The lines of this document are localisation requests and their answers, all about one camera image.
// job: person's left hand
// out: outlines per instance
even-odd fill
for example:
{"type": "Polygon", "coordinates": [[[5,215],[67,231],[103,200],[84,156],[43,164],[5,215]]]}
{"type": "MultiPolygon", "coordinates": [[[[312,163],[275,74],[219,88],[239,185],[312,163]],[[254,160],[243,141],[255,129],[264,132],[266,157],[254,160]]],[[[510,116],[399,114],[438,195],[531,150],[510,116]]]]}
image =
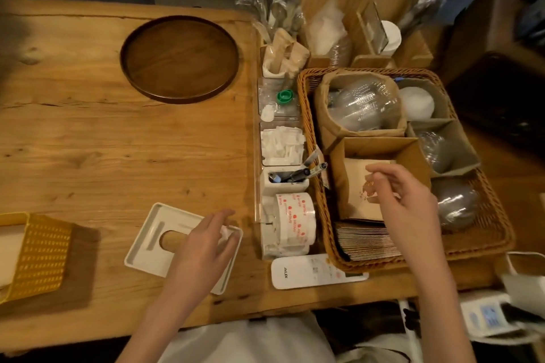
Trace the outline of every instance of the person's left hand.
{"type": "Polygon", "coordinates": [[[227,243],[217,244],[225,218],[233,214],[235,211],[223,209],[208,215],[180,244],[163,286],[163,297],[169,299],[171,307],[191,312],[214,288],[238,245],[240,236],[235,232],[227,243]]]}

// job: stack of paper bags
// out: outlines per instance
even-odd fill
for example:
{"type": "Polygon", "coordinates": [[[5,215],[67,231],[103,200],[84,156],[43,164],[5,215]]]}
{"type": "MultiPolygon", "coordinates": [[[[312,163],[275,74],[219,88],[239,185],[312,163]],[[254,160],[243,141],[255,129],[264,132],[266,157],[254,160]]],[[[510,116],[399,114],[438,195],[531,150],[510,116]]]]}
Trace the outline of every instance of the stack of paper bags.
{"type": "Polygon", "coordinates": [[[351,261],[401,256],[386,227],[337,222],[337,239],[351,261]]]}

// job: blue display screen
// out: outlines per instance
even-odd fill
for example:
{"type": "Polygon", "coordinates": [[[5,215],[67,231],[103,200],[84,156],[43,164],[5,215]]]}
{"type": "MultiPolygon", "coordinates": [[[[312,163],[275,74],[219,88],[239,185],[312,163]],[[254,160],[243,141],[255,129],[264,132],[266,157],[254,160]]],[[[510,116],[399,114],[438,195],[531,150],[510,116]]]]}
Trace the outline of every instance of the blue display screen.
{"type": "Polygon", "coordinates": [[[498,321],[498,314],[496,313],[496,309],[494,307],[481,306],[481,313],[485,318],[488,328],[501,326],[500,321],[498,321]]]}

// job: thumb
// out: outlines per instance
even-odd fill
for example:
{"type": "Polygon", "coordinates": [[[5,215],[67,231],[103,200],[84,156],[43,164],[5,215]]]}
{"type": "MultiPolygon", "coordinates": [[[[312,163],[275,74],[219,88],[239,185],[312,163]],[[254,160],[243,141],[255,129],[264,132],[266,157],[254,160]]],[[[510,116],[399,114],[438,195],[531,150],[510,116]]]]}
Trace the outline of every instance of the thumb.
{"type": "Polygon", "coordinates": [[[390,185],[388,178],[380,172],[375,172],[373,174],[373,185],[377,192],[378,202],[380,203],[380,210],[382,211],[383,216],[388,211],[397,209],[399,202],[393,194],[392,186],[390,185]]]}
{"type": "Polygon", "coordinates": [[[235,255],[236,247],[238,246],[240,239],[240,233],[238,231],[234,231],[229,238],[227,239],[227,243],[225,243],[225,247],[223,248],[223,251],[218,254],[217,260],[221,265],[221,270],[223,270],[227,267],[227,264],[233,258],[235,255]]]}

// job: forearm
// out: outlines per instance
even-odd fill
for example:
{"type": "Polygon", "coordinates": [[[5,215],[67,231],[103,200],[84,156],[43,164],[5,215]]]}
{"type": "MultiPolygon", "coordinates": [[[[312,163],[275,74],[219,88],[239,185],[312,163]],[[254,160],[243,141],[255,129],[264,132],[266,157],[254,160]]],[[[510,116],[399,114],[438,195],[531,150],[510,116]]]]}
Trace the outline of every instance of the forearm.
{"type": "Polygon", "coordinates": [[[417,275],[426,363],[475,363],[466,325],[460,311],[456,283],[446,260],[434,270],[417,275]]]}
{"type": "Polygon", "coordinates": [[[175,313],[166,306],[168,303],[161,295],[148,307],[117,363],[156,363],[159,360],[191,312],[185,307],[181,313],[175,313]]]}

